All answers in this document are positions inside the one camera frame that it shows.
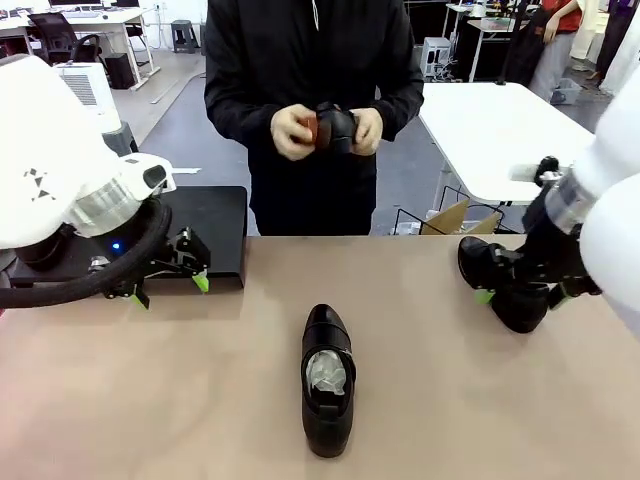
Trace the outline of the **person left hand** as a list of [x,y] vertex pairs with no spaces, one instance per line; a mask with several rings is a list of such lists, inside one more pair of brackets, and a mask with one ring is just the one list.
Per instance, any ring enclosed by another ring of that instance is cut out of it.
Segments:
[[360,156],[376,153],[383,133],[383,120],[375,108],[361,108],[351,111],[356,120],[353,152]]

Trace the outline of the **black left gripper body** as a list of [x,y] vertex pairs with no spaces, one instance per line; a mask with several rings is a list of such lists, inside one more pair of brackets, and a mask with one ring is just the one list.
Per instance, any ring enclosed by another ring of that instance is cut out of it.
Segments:
[[108,263],[127,256],[134,249],[144,247],[142,254],[137,253],[128,265],[141,268],[151,256],[150,244],[158,234],[156,225],[149,219],[134,217],[124,225],[100,236],[83,237],[68,228],[69,234],[64,251],[65,274],[87,274],[92,262],[100,257]]

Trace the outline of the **person right hand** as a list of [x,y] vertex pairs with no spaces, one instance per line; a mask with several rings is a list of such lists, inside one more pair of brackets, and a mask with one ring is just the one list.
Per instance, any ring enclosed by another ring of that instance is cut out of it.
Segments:
[[282,108],[272,116],[270,132],[280,155],[290,161],[299,161],[315,151],[310,120],[316,120],[316,113],[301,104]]

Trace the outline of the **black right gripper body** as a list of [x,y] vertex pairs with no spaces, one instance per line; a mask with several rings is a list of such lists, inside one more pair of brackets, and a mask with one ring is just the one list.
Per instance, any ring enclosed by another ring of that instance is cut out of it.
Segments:
[[547,214],[545,193],[526,208],[522,224],[526,234],[522,245],[522,274],[525,280],[559,283],[584,275],[578,237],[559,229]]

